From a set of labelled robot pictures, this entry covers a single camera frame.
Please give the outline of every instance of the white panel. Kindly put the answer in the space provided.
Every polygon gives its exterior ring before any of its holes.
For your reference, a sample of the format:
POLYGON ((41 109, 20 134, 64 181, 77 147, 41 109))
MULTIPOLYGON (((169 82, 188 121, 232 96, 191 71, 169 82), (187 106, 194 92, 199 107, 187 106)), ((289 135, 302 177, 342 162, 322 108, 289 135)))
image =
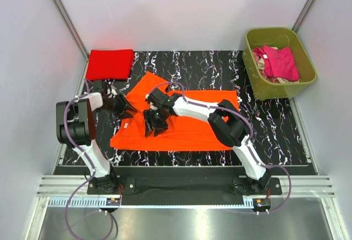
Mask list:
POLYGON ((296 99, 321 173, 352 233, 352 0, 317 0, 299 31, 318 79, 296 99))
POLYGON ((63 0, 86 47, 235 50, 251 28, 291 28, 306 0, 63 0))
POLYGON ((58 149, 55 104, 74 94, 84 60, 51 0, 0 0, 0 239, 24 239, 58 149))

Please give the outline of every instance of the red folded cloth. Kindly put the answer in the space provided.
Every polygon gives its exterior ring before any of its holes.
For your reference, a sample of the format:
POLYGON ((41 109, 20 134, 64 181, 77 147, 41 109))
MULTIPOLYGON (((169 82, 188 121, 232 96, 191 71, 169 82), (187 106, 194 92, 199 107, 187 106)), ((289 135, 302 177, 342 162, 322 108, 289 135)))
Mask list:
POLYGON ((89 56, 86 79, 127 79, 134 52, 126 50, 92 50, 89 56))
POLYGON ((265 62, 265 74, 269 77, 279 77, 290 81, 298 81, 299 74, 295 59, 289 47, 282 50, 273 49, 268 46, 253 50, 265 62))

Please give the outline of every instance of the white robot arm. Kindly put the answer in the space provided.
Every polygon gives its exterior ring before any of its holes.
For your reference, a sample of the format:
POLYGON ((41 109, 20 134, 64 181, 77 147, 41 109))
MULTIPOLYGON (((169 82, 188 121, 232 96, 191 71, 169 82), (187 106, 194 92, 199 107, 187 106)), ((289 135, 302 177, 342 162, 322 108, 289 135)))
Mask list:
POLYGON ((56 135, 60 143, 72 148, 83 159, 90 170, 95 172, 92 185, 104 191, 114 189, 117 186, 116 174, 110 162, 103 156, 98 147, 96 126, 93 119, 93 111, 104 109, 115 112, 119 118, 132 117, 128 111, 136 111, 122 93, 117 93, 108 83, 94 81, 93 92, 77 100, 70 105, 67 112, 67 128, 72 140, 79 146, 76 148, 68 138, 65 130, 64 113, 68 101, 56 104, 56 135))
POLYGON ((264 190, 271 175, 262 167, 264 165, 255 151, 251 141, 247 141, 249 130, 242 120, 230 112, 214 107, 224 107, 236 111, 227 100, 209 103, 183 98, 181 94, 168 96, 159 89, 154 89, 146 96, 150 109, 144 111, 146 137, 154 131, 157 136, 168 129, 166 119, 169 116, 188 116, 210 124, 217 139, 233 149, 243 164, 246 175, 255 191, 264 190))

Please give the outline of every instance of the orange shirt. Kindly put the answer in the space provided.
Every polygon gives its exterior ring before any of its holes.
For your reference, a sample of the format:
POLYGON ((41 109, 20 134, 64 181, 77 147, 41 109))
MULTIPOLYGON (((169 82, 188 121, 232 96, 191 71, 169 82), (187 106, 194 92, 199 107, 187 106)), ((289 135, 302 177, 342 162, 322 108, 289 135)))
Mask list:
MULTIPOLYGON (((120 130, 111 139, 110 146, 125 150, 146 151, 216 151, 230 150, 221 144, 214 135, 210 125, 198 119, 185 116, 171 116, 167 119, 169 128, 154 137, 145 137, 145 122, 143 111, 149 109, 145 95, 156 85, 166 80, 148 72, 126 96, 127 100, 137 109, 133 118, 123 119, 120 130)), ((162 85, 165 91, 168 85, 162 85)), ((225 90, 189 90, 185 96, 199 101, 221 102, 229 100, 238 110, 237 92, 225 90)))

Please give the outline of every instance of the plastic bin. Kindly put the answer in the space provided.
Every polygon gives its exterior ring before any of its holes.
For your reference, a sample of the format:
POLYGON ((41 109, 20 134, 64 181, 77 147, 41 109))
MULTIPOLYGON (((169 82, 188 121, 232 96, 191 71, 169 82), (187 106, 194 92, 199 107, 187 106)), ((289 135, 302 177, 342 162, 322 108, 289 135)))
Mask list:
POLYGON ((247 48, 243 53, 243 61, 254 96, 257 99, 292 98, 316 80, 317 74, 315 68, 294 31, 288 28, 252 29, 246 35, 246 43, 247 48), (295 59, 300 82, 272 83, 263 78, 254 60, 252 50, 264 45, 275 46, 279 49, 290 47, 295 59))

